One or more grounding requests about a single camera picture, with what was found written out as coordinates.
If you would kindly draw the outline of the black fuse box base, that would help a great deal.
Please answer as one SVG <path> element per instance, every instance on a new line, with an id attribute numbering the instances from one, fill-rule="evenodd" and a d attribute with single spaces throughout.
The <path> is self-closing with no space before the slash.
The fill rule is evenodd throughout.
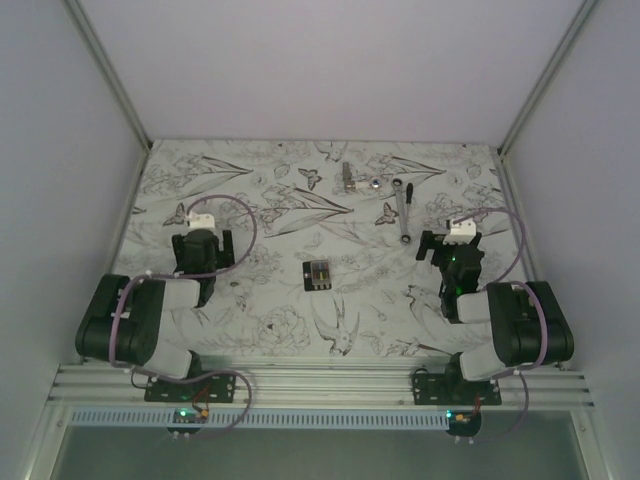
<path id="1" fill-rule="evenodd" d="M 302 263 L 303 287 L 306 292 L 332 289 L 330 264 L 328 260 L 312 260 Z"/>

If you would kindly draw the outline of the clear plastic fuse box cover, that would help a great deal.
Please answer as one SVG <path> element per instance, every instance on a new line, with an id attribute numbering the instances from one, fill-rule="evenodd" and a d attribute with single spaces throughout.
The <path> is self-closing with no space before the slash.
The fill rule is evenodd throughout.
<path id="1" fill-rule="evenodd" d="M 330 289 L 331 276 L 329 262 L 326 260 L 314 260 L 310 262 L 309 274 L 311 286 L 314 289 Z"/>

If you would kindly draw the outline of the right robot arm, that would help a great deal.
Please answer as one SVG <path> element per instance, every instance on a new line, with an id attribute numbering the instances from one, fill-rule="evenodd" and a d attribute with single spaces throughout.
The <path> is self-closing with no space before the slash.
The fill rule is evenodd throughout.
<path id="1" fill-rule="evenodd" d="M 546 281 L 491 282 L 478 288 L 481 235 L 421 234 L 418 261 L 431 254 L 430 263 L 441 274 L 440 311 L 454 325 L 490 328 L 490 339 L 452 355 L 444 372 L 429 374 L 422 389 L 430 402 L 469 405 L 479 399 L 501 403 L 494 380 L 520 368 L 565 362 L 575 351 L 573 333 Z"/>

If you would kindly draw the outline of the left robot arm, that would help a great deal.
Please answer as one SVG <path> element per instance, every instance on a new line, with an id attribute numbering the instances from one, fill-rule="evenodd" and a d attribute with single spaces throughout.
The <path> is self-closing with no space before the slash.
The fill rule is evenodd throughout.
<path id="1" fill-rule="evenodd" d="M 232 232 L 207 229 L 172 237 L 175 272 L 164 278 L 104 275 L 75 336 L 84 358 L 138 367 L 168 380 L 179 400 L 197 399 L 204 377 L 194 352 L 161 339 L 161 327 L 178 310 L 205 306 L 214 295 L 216 274 L 235 264 Z"/>

